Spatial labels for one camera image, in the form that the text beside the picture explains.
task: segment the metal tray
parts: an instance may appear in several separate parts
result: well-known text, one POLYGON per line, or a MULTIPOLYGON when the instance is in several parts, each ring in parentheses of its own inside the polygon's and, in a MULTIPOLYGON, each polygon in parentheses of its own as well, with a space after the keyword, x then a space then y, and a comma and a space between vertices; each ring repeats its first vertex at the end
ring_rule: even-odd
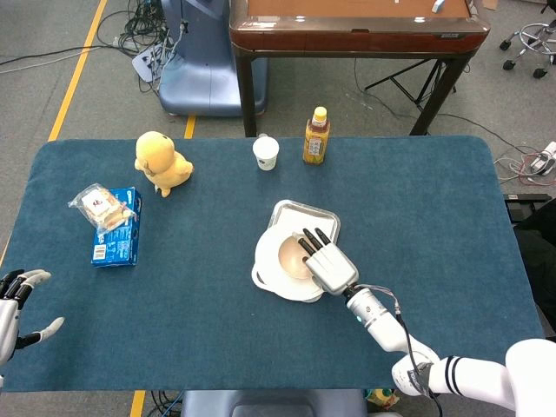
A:
POLYGON ((287 224, 292 231, 300 234, 303 228, 320 228, 334 243, 338 240, 341 225, 340 218, 331 211, 291 200, 276 203, 268 227, 275 224, 287 224))

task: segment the black stripe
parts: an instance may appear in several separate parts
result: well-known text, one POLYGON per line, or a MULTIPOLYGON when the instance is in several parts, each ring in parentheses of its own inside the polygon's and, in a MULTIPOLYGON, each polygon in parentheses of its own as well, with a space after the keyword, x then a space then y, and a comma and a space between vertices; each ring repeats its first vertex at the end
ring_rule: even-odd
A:
POLYGON ((446 378, 446 385, 448 387, 448 389, 452 392, 452 394, 455 394, 455 392, 452 389, 452 386, 450 385, 450 379, 448 378, 448 368, 450 367, 450 362, 452 361, 453 356, 448 356, 448 360, 446 361, 446 369, 444 370, 444 378, 446 378))
POLYGON ((463 394, 461 393, 460 389, 458 388, 458 384, 455 383, 455 366, 458 364, 460 359, 461 358, 456 359, 455 362, 453 363, 453 366, 452 366, 452 382, 453 382, 453 388, 458 392, 459 395, 461 395, 463 397, 463 394))

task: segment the blue machine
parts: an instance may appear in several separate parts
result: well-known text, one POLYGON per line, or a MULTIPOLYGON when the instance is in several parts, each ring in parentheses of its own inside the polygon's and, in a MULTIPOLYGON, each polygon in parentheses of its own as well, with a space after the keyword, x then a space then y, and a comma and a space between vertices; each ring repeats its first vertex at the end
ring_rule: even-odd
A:
MULTIPOLYGON (((228 0, 162 0, 162 8, 175 41, 182 17, 188 23, 164 70, 162 107, 177 115, 241 116, 228 0)), ((255 111, 261 113, 267 105, 268 59, 256 59, 252 66, 255 111)))

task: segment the paper cup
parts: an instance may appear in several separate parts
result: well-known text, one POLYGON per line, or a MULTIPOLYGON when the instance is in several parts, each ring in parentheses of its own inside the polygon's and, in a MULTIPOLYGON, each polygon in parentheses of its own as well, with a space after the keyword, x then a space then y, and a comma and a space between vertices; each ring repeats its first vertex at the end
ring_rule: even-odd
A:
POLYGON ((270 136, 261 136, 253 143, 253 153, 263 171, 270 171, 275 167, 279 150, 280 145, 270 136))

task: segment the white plate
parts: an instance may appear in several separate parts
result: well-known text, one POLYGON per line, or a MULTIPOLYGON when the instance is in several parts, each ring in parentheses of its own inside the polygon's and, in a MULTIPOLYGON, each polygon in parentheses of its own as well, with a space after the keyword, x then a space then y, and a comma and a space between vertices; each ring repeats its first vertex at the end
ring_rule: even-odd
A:
MULTIPOLYGON (((291 229, 280 225, 267 229, 255 249, 254 271, 264 282, 262 284, 263 287, 266 287, 264 289, 270 290, 280 297, 295 301, 318 300, 323 293, 321 287, 316 285, 311 278, 294 278, 280 264, 278 256, 280 247, 291 235, 291 229)), ((252 278, 255 284, 257 284, 255 279, 260 281, 256 276, 252 278)))
POLYGON ((293 294, 286 294, 286 293, 282 293, 280 292, 279 294, 277 292, 275 292, 271 287, 269 287, 267 284, 265 284, 261 277, 259 276, 258 272, 257 272, 257 266, 254 265, 253 269, 251 270, 251 279, 253 280, 253 283, 260 289, 264 289, 265 291, 268 291, 269 293, 274 293, 278 296, 280 296, 281 298, 284 298, 286 300, 291 300, 291 301, 302 301, 302 302, 315 302, 320 300, 320 298, 322 297, 322 291, 316 295, 314 298, 310 298, 308 300, 302 299, 300 300, 299 297, 293 295, 293 294))

